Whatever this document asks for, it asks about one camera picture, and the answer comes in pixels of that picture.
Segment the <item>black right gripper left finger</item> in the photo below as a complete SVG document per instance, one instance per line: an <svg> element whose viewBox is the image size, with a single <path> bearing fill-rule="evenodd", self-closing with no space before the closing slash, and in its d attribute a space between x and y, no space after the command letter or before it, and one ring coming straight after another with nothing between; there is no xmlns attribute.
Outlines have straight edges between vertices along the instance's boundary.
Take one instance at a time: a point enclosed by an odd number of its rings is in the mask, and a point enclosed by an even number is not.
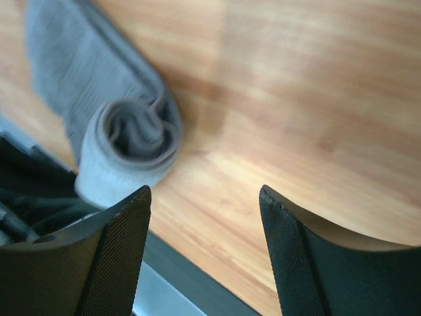
<svg viewBox="0 0 421 316"><path fill-rule="evenodd" d="M150 218L144 186L34 242L1 246L1 314L131 315Z"/></svg>

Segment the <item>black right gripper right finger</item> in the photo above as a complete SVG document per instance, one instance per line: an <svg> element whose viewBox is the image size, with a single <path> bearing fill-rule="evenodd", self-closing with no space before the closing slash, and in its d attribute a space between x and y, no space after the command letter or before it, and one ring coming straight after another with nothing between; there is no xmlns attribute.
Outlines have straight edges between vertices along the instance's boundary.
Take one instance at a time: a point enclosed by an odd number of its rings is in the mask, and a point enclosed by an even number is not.
<svg viewBox="0 0 421 316"><path fill-rule="evenodd" d="M284 315L420 314L420 248L343 228L269 186L259 207Z"/></svg>

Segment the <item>grey terry towel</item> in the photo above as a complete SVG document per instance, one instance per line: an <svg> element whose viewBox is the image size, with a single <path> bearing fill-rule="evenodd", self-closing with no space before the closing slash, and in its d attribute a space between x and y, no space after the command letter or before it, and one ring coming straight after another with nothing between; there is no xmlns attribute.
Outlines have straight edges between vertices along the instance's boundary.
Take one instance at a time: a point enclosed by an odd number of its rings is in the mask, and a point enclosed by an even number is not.
<svg viewBox="0 0 421 316"><path fill-rule="evenodd" d="M62 118L82 199L106 209L169 172L178 105L93 1L29 1L25 43L35 92Z"/></svg>

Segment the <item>aluminium front rail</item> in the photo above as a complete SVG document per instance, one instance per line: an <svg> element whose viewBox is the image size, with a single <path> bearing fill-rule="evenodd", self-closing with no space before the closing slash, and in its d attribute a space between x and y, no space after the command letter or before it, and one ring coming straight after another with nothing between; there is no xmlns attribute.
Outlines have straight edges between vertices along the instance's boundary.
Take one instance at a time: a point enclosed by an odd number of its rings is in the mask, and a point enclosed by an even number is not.
<svg viewBox="0 0 421 316"><path fill-rule="evenodd" d="M24 149L38 146L8 120L1 135ZM60 161L40 148L59 165ZM153 233L147 232L131 315L254 315L255 311Z"/></svg>

